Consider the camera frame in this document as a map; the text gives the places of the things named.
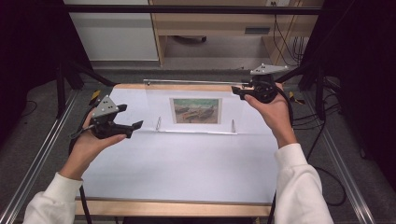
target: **aluminum rail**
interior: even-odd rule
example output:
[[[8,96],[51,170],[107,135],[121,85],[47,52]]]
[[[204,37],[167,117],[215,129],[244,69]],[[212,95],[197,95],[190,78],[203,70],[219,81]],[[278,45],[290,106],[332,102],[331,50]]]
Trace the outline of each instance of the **aluminum rail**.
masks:
[[[58,135],[64,126],[66,119],[68,118],[71,109],[77,99],[79,91],[72,91],[71,95],[67,100],[68,107],[62,114],[59,119],[56,119],[54,124],[52,125],[49,134],[47,135],[46,140],[44,141],[41,148],[38,150],[37,155],[35,156],[35,160],[32,162],[29,170],[27,171],[25,177],[23,178],[20,186],[18,187],[17,191],[15,192],[14,196],[12,197],[11,201],[9,202],[7,208],[0,216],[0,224],[10,224],[13,223],[17,214],[20,212],[21,207],[26,200],[26,197],[29,194],[35,180],[38,177],[38,174],[41,171],[41,168],[46,161],[46,158],[50,154],[52,147],[58,138]]]
[[[38,5],[41,9],[65,9],[83,13],[190,13],[190,14],[269,14],[321,15],[338,13],[321,7],[237,7],[237,6],[142,6],[142,5]]]
[[[315,109],[312,106],[314,100],[312,99],[311,94],[307,94],[305,91],[303,91],[303,95],[307,101],[309,108],[313,113],[315,113]],[[330,158],[332,159],[332,164],[334,165],[334,168],[339,175],[341,182],[346,188],[346,194],[350,203],[352,204],[356,216],[359,219],[359,222],[362,224],[374,224],[374,217],[371,214],[366,201],[364,201],[364,198],[361,195],[361,191],[359,190],[355,180],[353,179],[352,174],[349,172],[346,163],[341,157],[341,154],[339,153],[337,146],[332,140],[332,136],[330,135],[326,127],[324,127],[323,130],[322,140],[324,145],[326,146]]]

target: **person's right hand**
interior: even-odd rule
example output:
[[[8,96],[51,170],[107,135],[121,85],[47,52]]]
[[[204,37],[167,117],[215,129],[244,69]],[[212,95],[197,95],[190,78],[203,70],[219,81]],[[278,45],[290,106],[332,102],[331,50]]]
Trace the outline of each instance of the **person's right hand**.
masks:
[[[283,90],[281,84],[276,83],[276,85]],[[245,100],[260,112],[265,123],[272,130],[279,148],[297,143],[290,124],[288,103],[283,96],[278,94],[274,101],[269,104],[263,104],[250,95],[245,95]]]

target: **white sleeve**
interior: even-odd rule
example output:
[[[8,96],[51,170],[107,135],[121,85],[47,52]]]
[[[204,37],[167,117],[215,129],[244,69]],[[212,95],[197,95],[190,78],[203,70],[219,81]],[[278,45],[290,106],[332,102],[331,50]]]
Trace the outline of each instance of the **white sleeve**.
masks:
[[[300,144],[276,152],[276,224],[333,223],[318,172],[306,162]]]
[[[73,223],[75,198],[82,181],[56,174],[48,188],[27,205],[23,223]]]

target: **gray floor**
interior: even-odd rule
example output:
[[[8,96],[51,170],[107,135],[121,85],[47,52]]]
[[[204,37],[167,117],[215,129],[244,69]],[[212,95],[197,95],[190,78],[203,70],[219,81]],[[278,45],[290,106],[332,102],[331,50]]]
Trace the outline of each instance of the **gray floor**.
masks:
[[[255,68],[261,63],[269,63],[268,54],[259,37],[209,36],[205,43],[178,37],[169,38],[165,56],[163,67],[145,65],[139,67],[139,70],[120,68],[118,70],[102,69],[97,72],[116,82],[140,83],[143,78],[239,81],[242,77],[248,76],[249,69]],[[84,79],[87,85],[82,91],[78,91],[78,98],[69,119],[59,133],[58,140],[48,155],[26,202],[29,202],[36,192],[44,190],[53,178],[53,174],[62,167],[67,158],[67,135],[77,128],[83,112],[87,108],[87,103],[91,100],[92,92],[97,87],[101,87],[89,78],[84,77]],[[296,81],[298,78],[288,82],[288,85]],[[295,91],[294,93],[297,98],[303,99],[300,92]],[[306,94],[313,95],[313,92],[309,91]],[[52,81],[31,90],[28,100],[35,101],[38,105],[37,109],[32,114],[21,118],[0,150],[0,180],[2,183],[0,210],[2,211],[12,199],[55,121],[57,113],[55,83]],[[326,106],[336,103],[335,97],[330,97]],[[33,104],[29,103],[24,113],[28,113],[32,109]],[[293,104],[293,109],[295,118],[312,114],[308,105]],[[296,128],[313,126],[316,126],[315,122],[296,126]],[[394,212],[396,194],[382,176],[375,162],[361,158],[359,147],[344,117],[337,112],[330,114],[326,127],[376,223],[396,223],[396,213]],[[318,134],[318,128],[296,130],[295,132],[306,153]],[[337,174],[322,138],[319,139],[315,147],[310,163]],[[325,199],[332,203],[338,202],[342,196],[340,187],[327,175],[322,172],[319,174],[322,179]],[[18,221],[21,221],[23,217],[25,205],[26,203],[18,214]],[[343,205],[338,207],[330,206],[329,209],[336,223],[360,223],[350,200],[346,200]]]

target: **framed picture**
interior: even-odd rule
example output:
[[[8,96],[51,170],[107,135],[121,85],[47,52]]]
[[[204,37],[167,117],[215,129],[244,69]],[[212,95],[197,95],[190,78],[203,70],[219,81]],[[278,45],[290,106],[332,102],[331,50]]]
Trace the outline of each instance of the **framed picture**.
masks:
[[[220,124],[221,99],[170,98],[175,124]]]

